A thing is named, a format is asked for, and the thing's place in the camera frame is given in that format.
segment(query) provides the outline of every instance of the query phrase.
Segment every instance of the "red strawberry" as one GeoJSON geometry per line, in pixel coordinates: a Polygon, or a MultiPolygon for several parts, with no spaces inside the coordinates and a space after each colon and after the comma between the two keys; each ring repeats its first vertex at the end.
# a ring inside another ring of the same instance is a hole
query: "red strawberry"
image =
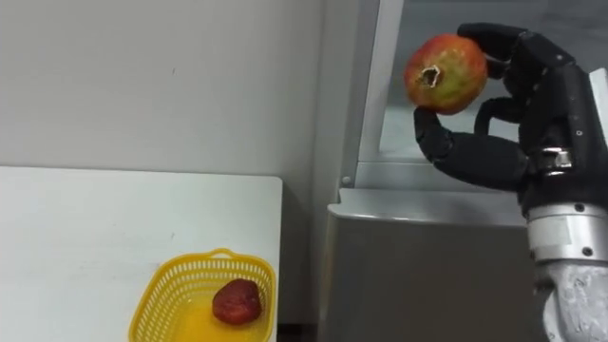
{"type": "Polygon", "coordinates": [[[251,280],[232,280],[213,297],[213,315],[227,324],[253,322],[261,312],[259,290],[251,280]]]}

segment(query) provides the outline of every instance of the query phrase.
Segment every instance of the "pomegranate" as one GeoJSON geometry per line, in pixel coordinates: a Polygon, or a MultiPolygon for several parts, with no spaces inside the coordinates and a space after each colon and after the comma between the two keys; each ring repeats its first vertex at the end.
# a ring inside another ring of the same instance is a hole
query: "pomegranate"
{"type": "Polygon", "coordinates": [[[424,43],[404,72],[409,99],[439,114],[453,115],[470,105],[487,80],[484,52],[456,34],[440,34],[424,43]]]}

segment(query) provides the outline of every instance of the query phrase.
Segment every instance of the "basket rim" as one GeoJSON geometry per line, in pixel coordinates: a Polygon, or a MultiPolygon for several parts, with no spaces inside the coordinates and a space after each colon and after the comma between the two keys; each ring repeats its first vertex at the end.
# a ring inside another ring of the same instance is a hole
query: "basket rim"
{"type": "Polygon", "coordinates": [[[129,332],[128,332],[129,342],[135,342],[136,322],[138,322],[139,321],[138,318],[142,316],[143,308],[144,308],[145,304],[148,302],[150,296],[152,295],[152,292],[156,288],[156,285],[159,283],[159,281],[161,281],[162,275],[164,275],[165,270],[171,268],[175,264],[181,263],[181,261],[183,259],[192,258],[192,257],[209,258],[209,257],[215,257],[215,256],[221,256],[221,255],[228,256],[228,257],[224,257],[224,259],[245,258],[245,259],[250,259],[252,261],[256,261],[256,262],[260,263],[261,266],[266,268],[266,270],[269,272],[270,280],[271,280],[270,312],[269,312],[270,324],[268,325],[266,334],[264,336],[264,341],[268,341],[270,339],[270,336],[273,333],[273,329],[275,326],[275,311],[276,311],[276,274],[275,274],[275,270],[273,269],[273,267],[270,265],[270,263],[268,261],[264,260],[263,258],[261,258],[259,256],[238,254],[228,248],[217,248],[210,252],[187,253],[187,254],[183,254],[183,255],[179,255],[179,256],[174,256],[174,257],[170,258],[169,260],[165,261],[156,270],[156,272],[154,273],[154,275],[152,275],[152,278],[148,282],[148,285],[146,286],[145,291],[142,294],[142,298],[140,299],[137,309],[135,310],[135,313],[133,314],[133,318],[131,318],[131,324],[129,324],[129,332]]]}

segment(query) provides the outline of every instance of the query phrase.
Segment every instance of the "yellow basket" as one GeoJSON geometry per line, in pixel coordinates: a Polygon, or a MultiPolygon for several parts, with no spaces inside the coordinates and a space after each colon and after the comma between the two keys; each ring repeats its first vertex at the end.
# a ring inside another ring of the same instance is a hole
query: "yellow basket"
{"type": "Polygon", "coordinates": [[[276,276],[254,256],[227,249],[178,256],[156,272],[129,329],[130,342],[266,342],[275,319],[276,276]],[[259,288],[262,314],[245,326],[229,326],[212,314],[215,293],[236,278],[259,288]]]}

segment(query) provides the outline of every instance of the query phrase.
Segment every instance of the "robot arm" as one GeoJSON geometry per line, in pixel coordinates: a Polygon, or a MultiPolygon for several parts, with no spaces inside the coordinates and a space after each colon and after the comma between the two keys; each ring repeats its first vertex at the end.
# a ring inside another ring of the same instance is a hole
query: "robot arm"
{"type": "Polygon", "coordinates": [[[416,140],[447,175],[517,193],[536,261],[537,338],[608,341],[606,72],[587,74],[523,28],[464,24],[458,34],[478,43],[511,97],[483,103],[473,134],[451,132],[419,107],[416,140]],[[492,119],[518,124],[518,141],[488,135],[492,119]]]}

